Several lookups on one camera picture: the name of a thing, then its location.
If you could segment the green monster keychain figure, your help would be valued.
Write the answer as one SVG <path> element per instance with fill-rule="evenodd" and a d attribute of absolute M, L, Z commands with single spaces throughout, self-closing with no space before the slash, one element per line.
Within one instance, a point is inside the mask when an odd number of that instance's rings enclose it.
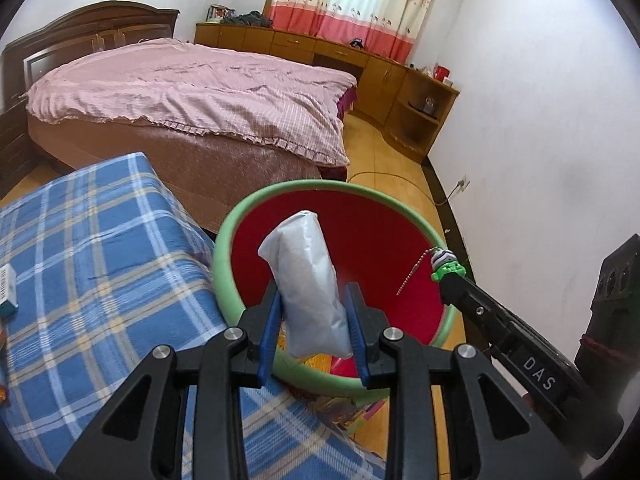
<path fill-rule="evenodd" d="M 431 279 L 435 283 L 439 283 L 446 274 L 454 273 L 466 277 L 465 267 L 459 262 L 456 255 L 447 248 L 431 247 L 422 252 L 416 263 L 413 265 L 405 279 L 397 289 L 396 295 L 399 296 L 401 292 L 406 288 L 409 281 L 416 272 L 420 269 L 420 266 L 426 259 L 430 259 L 430 265 L 432 268 Z"/>

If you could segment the white plastic bag roll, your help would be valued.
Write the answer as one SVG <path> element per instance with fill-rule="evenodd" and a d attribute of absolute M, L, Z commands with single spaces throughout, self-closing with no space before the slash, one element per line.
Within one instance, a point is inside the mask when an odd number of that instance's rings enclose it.
<path fill-rule="evenodd" d="M 257 253 L 282 297 L 288 354 L 298 360 L 315 354 L 350 358 L 347 313 L 318 214 L 292 214 L 265 237 Z"/>

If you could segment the green red trash bin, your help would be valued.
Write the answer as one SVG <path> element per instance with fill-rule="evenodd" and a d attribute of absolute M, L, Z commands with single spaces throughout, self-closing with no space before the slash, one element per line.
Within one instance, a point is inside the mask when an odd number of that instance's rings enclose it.
<path fill-rule="evenodd" d="M 378 192 L 343 182 L 301 180 L 268 186 L 247 196 L 228 214 L 214 250 L 213 280 L 216 300 L 227 324 L 235 326 L 245 307 L 258 306 L 272 278 L 257 248 L 277 224 L 300 210 L 319 214 L 320 226 L 338 284 L 354 282 L 368 307 L 382 310 L 390 326 L 420 342 L 441 346 L 454 322 L 454 308 L 443 307 L 438 286 L 431 279 L 425 257 L 400 296 L 397 289 L 425 249 L 444 247 L 425 220 L 397 200 Z M 224 331 L 203 350 L 200 386 L 213 392 L 213 378 L 228 389 L 229 399 L 238 400 L 238 388 L 264 385 L 255 374 L 234 374 L 232 361 L 244 353 L 246 336 L 224 338 Z M 319 396 L 344 396 L 356 403 L 392 400 L 431 404 L 433 393 L 424 375 L 413 373 L 390 392 L 367 390 L 356 377 L 326 374 L 298 364 L 280 350 L 274 356 L 277 378 Z M 216 393 L 221 399 L 227 393 Z"/>

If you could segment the blue plaid blanket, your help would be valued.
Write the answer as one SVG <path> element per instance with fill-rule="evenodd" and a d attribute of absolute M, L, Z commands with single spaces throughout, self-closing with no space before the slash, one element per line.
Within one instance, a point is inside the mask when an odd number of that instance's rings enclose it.
<path fill-rule="evenodd" d="M 160 344 L 224 328 L 213 241 L 140 153 L 77 170 L 1 211 L 1 260 L 16 311 L 1 359 L 2 422 L 42 472 Z"/>

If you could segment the long wooden cabinet desk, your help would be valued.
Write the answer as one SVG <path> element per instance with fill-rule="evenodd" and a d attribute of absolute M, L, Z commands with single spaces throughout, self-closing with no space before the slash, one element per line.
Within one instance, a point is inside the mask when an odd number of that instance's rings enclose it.
<path fill-rule="evenodd" d="M 270 54 L 357 78 L 356 114 L 382 132 L 392 148 L 423 162 L 459 91 L 443 82 L 347 44 L 277 29 L 201 22 L 194 41 L 207 47 Z"/>

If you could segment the white teal small box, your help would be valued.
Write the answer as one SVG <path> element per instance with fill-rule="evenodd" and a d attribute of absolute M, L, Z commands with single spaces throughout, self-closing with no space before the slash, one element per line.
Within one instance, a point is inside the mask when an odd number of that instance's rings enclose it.
<path fill-rule="evenodd" d="M 7 263 L 0 268 L 0 318 L 14 315 L 17 307 L 16 273 Z"/>

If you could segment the dark wooden nightstand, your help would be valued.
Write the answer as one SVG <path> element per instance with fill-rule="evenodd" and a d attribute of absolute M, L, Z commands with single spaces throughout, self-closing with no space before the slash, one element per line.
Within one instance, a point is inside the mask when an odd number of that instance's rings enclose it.
<path fill-rule="evenodd" d="M 39 162 L 28 134 L 25 99 L 1 114 L 0 127 L 0 195 L 4 197 Z"/>

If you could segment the pink bed quilt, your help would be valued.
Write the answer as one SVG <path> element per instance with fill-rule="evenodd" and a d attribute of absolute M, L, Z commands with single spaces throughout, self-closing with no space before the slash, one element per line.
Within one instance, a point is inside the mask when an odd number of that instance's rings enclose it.
<path fill-rule="evenodd" d="M 228 136 L 320 167 L 348 165 L 338 102 L 349 73 L 268 54 L 155 39 L 50 70 L 26 93 L 29 114 Z"/>

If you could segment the pink floral curtain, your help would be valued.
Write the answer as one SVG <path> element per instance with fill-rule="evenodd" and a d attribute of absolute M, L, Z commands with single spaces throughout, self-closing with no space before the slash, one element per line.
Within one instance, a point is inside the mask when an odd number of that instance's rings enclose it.
<path fill-rule="evenodd" d="M 349 44 L 359 39 L 376 55 L 403 63 L 432 0 L 271 0 L 273 27 Z"/>

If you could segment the dark clothes pile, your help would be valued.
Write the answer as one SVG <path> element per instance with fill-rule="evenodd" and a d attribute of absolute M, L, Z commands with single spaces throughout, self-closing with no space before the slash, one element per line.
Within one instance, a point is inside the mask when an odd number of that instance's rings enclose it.
<path fill-rule="evenodd" d="M 259 11 L 250 11 L 250 13 L 233 16 L 227 15 L 220 22 L 223 25 L 254 26 L 261 28 L 272 27 L 270 18 Z"/>

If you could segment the dark wooden headboard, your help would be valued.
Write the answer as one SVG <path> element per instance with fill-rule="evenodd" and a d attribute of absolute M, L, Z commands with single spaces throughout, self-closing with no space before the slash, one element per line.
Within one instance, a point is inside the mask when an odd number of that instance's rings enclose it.
<path fill-rule="evenodd" d="M 2 105 L 14 106 L 43 75 L 76 58 L 141 40 L 171 38 L 178 15 L 177 9 L 107 0 L 13 40 L 2 52 Z"/>

